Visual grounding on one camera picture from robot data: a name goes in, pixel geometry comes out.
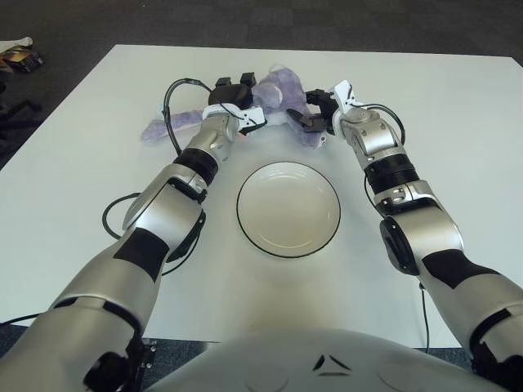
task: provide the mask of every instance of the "white tabletop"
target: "white tabletop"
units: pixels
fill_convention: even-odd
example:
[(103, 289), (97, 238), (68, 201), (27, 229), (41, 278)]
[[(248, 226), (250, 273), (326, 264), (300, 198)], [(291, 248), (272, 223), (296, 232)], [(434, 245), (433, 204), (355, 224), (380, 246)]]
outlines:
[[(293, 69), (305, 89), (353, 83), (363, 102), (395, 110), (406, 148), (460, 226), (466, 254), (523, 284), (518, 197), (523, 72), (512, 59), (423, 54), (116, 46), (0, 171), (0, 319), (46, 309), (70, 279), (111, 244), (101, 212), (143, 190), (173, 159), (169, 140), (138, 136), (171, 81)], [(206, 94), (182, 87), (172, 112), (202, 109)], [(185, 144), (189, 135), (181, 135)], [(293, 160), (336, 188), (342, 217), (321, 251), (282, 260), (241, 233), (235, 200), (263, 164)], [(208, 221), (190, 260), (163, 281), (147, 336), (220, 341), (273, 327), (335, 327), (424, 345), (417, 279), (397, 272), (362, 189), (352, 150), (329, 138), (305, 149), (287, 127), (237, 140), (204, 203)], [(118, 227), (126, 205), (110, 223)], [(429, 301), (431, 345), (456, 346)]]

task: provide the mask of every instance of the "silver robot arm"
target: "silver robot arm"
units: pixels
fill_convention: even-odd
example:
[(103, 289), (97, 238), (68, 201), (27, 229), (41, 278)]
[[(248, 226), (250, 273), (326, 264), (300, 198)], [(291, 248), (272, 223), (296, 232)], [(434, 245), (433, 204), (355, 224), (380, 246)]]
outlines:
[(0, 360), (0, 390), (97, 392), (132, 382), (163, 265), (198, 237), (200, 203), (238, 131), (264, 120), (261, 108), (232, 104), (207, 107), (203, 118), (182, 154), (131, 205), (121, 239), (95, 256)]
[(373, 189), (391, 263), (428, 290), (475, 372), (523, 390), (523, 290), (465, 257), (458, 227), (378, 112), (357, 107), (348, 82), (334, 95), (334, 132), (351, 145)]

